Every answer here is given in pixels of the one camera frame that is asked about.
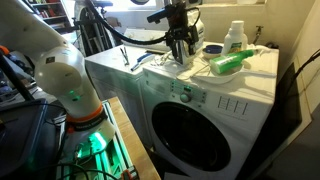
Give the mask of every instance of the white cap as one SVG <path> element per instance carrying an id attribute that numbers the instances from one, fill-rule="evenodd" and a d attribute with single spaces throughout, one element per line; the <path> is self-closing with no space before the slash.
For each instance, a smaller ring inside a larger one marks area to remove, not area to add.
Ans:
<path id="1" fill-rule="evenodd" d="M 242 29 L 244 25 L 244 21 L 232 21 L 231 29 Z"/>

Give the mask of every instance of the green bottle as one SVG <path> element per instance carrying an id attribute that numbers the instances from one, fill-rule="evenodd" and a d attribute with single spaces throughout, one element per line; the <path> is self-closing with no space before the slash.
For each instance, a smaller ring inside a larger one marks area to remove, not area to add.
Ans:
<path id="1" fill-rule="evenodd" d="M 258 53 L 258 50 L 244 50 L 236 53 L 230 53 L 226 56 L 220 56 L 210 60 L 211 68 L 218 74 L 229 69 L 240 66 L 241 62 Z"/>

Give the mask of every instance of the control knob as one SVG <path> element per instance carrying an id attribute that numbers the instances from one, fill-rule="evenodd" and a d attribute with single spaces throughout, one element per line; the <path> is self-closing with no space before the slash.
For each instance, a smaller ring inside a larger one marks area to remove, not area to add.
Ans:
<path id="1" fill-rule="evenodd" d="M 182 93 L 180 95 L 180 100 L 183 102 L 183 103 L 187 103 L 187 102 L 190 102 L 191 101 L 191 96 L 187 93 Z"/>

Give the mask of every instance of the front-loading washing machine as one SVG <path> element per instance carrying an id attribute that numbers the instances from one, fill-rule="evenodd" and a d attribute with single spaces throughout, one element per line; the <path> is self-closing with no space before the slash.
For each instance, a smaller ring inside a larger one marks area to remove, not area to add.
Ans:
<path id="1" fill-rule="evenodd" d="M 252 73 L 226 83 L 194 78 L 204 63 L 145 66 L 141 87 L 155 151 L 192 179 L 235 179 L 273 105 L 277 61 L 277 50 L 249 58 Z"/>

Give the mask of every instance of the white plastic bottle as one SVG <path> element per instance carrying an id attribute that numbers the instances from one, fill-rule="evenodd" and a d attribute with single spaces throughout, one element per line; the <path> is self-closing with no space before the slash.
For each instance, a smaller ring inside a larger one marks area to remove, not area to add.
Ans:
<path id="1" fill-rule="evenodd" d="M 244 34 L 243 26 L 244 21 L 232 21 L 229 32 L 224 38 L 222 56 L 247 49 L 248 38 Z"/>

